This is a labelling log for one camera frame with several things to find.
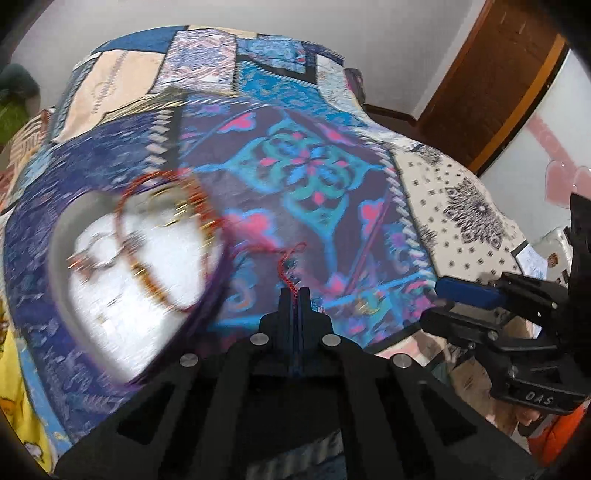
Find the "wooden door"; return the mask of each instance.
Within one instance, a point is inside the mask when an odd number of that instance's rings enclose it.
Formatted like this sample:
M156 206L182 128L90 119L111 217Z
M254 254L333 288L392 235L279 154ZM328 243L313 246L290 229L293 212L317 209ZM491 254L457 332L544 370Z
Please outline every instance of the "wooden door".
M535 1L487 1L418 129L478 171L527 113L563 48Z

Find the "white wall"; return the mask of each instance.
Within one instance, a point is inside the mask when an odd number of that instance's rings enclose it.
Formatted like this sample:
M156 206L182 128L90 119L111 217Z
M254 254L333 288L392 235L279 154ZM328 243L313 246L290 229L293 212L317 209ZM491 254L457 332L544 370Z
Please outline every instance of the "white wall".
M437 72L443 78L447 68L441 74L441 65L450 55L451 63L453 50L461 47L457 36L464 19L482 2L55 0L12 61L40 84L41 106L51 106L73 65L107 40L162 25L221 25L322 43L344 55L346 66L361 69L368 103L413 113L426 89L434 91Z
M478 15L480 15L480 11L482 10L482 7L484 7L485 1L486 0L472 1L472 6L468 9L468 12L464 17L464 20L462 21L462 24L460 25L460 28L458 29L452 44L449 45L449 48L443 56L439 67L437 67L437 70L427 84L427 88L425 88L423 95L421 95L421 98L413 109L412 115L417 120L425 108L427 108L427 105L429 104L429 101L433 95L435 95L435 92L437 91L437 88L439 88L439 84L443 81L447 71L449 70L449 67L452 66L453 61L456 59L457 54L461 50L462 45L464 45L464 42L472 30L474 23L478 19Z
M575 164L591 167L591 79L572 52L535 113ZM570 225L570 211L545 199L549 162L546 150L523 128L482 176L497 207L530 241Z

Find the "patchwork quilt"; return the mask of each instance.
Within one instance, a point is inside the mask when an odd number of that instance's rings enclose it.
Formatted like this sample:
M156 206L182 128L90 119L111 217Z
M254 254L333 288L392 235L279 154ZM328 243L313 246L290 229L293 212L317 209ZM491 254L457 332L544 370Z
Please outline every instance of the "patchwork quilt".
M239 242L307 242L291 278L310 287L338 334L375 353L398 345L422 364L440 351L417 325L438 276L519 270L511 251L524 237L480 181L374 123L343 65L328 48L278 35L196 26L138 32L75 66L33 152L24 145L39 119L12 143L20 153L2 200L2 301L58 453L134 393L73 342L51 297L52 229L90 190L121 192L149 171L192 171ZM256 330L282 286L275 259L237 265L199 355Z

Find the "door frame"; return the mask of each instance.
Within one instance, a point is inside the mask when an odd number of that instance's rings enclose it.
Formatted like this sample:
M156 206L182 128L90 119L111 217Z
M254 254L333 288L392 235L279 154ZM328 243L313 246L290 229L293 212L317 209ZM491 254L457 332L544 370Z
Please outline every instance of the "door frame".
M486 0L485 4L476 19L474 26L470 30L464 45L458 52L452 65L449 67L445 77L439 84L439 87L435 91L435 94L427 104L427 107L419 117L417 121L417 128L421 127L429 120L437 104L441 101L449 83L454 78L458 68L464 61L464 58L474 45L476 36L482 29L484 22L486 21L492 5L495 0ZM467 166L470 171L476 174L482 174L483 171L493 162L495 158L504 150L505 146L513 139L517 131L522 127L523 123L529 117L529 114L539 104L540 100L544 96L546 90L550 87L558 69L563 64L568 52L569 47L564 38L557 34L554 39L554 44L550 49L550 52L543 65L538 71L534 81L527 89L525 95L517 104L515 109L511 112L509 117L505 120L501 128L492 137L492 139L484 146L482 151L470 162Z

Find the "red beaded bracelet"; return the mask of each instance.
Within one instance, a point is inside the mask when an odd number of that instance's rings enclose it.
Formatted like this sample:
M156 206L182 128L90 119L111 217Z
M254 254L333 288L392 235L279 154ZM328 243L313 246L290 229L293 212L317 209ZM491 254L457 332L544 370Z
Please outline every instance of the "red beaded bracelet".
M150 295L155 297L159 302L177 312L188 313L193 309L195 304L189 307L179 307L175 305L168 298L164 289L154 280L149 268L136 258L132 248L130 248L129 245L126 245L126 242L124 241L123 209L125 207L125 202L142 184L153 179L164 179L176 183L187 193L189 205L192 206L193 212L197 217L199 228L203 230L205 234L206 253L203 256L203 271L205 272L205 278L209 277L209 257L216 231L222 227L222 220L215 214L215 211L207 199L207 194L203 191L199 182L195 179L188 179L172 170L155 171L136 178L125 189L115 209L115 238L119 242L122 252L127 257L133 274L139 278L140 282L144 288L148 290Z

